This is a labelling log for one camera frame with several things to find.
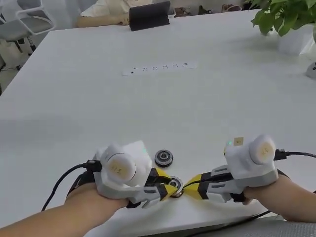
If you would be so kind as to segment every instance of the beige label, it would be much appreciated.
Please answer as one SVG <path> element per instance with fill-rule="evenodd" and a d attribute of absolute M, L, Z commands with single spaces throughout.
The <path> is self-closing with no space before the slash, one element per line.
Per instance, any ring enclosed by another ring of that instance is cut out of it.
<path fill-rule="evenodd" d="M 243 137 L 236 137 L 234 139 L 234 147 L 243 145 Z"/>
<path fill-rule="evenodd" d="M 257 151 L 257 157 L 259 157 L 260 160 L 265 161 L 271 156 L 274 156 L 274 150 L 272 146 L 268 142 L 263 143 Z"/>
<path fill-rule="evenodd" d="M 108 169 L 110 172 L 117 175 L 121 179 L 128 178 L 128 167 L 117 160 L 110 161 L 108 164 Z"/>

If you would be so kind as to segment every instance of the white chair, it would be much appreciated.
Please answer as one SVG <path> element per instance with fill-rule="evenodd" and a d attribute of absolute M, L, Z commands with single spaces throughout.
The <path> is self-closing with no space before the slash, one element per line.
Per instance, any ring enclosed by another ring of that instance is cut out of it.
<path fill-rule="evenodd" d="M 42 0 L 17 0 L 17 3 L 22 10 L 15 13 L 16 20 L 0 25 L 0 40 L 18 41 L 27 38 L 34 51 L 36 47 L 29 37 L 54 30 L 56 23 L 44 8 Z"/>

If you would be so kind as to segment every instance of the shoe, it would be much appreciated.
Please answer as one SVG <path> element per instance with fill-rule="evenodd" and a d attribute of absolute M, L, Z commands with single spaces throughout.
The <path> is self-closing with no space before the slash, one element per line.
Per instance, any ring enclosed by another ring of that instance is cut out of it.
<path fill-rule="evenodd" d="M 224 4 L 222 5 L 222 12 L 241 11 L 241 7 L 238 5 Z"/>

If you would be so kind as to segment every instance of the metal bearing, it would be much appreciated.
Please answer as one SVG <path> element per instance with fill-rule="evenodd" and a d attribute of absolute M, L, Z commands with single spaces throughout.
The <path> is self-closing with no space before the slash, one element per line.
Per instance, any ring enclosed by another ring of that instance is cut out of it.
<path fill-rule="evenodd" d="M 155 163 L 159 167 L 168 167 L 173 162 L 173 155 L 168 150 L 160 150 L 155 155 Z"/>
<path fill-rule="evenodd" d="M 177 191 L 170 196 L 171 198 L 179 198 L 183 194 L 183 183 L 178 177 L 171 176 L 171 181 L 169 182 L 169 185 L 177 188 Z"/>

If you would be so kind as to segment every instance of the table surface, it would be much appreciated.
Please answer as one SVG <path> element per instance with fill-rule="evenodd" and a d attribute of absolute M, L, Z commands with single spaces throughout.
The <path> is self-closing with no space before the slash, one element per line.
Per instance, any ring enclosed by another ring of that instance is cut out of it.
<path fill-rule="evenodd" d="M 174 154 L 166 169 L 184 182 L 225 164 L 225 142 L 270 134 L 278 148 L 316 153 L 316 81 L 307 56 L 277 52 L 250 20 L 255 12 L 171 19 L 131 32 L 109 26 L 54 31 L 0 98 L 0 226 L 40 211 L 57 179 L 111 142 L 143 140 L 150 155 Z M 193 61 L 197 69 L 123 77 L 126 67 Z M 313 191 L 316 159 L 277 163 Z M 80 171 L 58 189 L 63 203 Z M 142 236 L 236 221 L 253 203 L 183 195 L 147 209 L 123 209 L 87 236 Z"/>

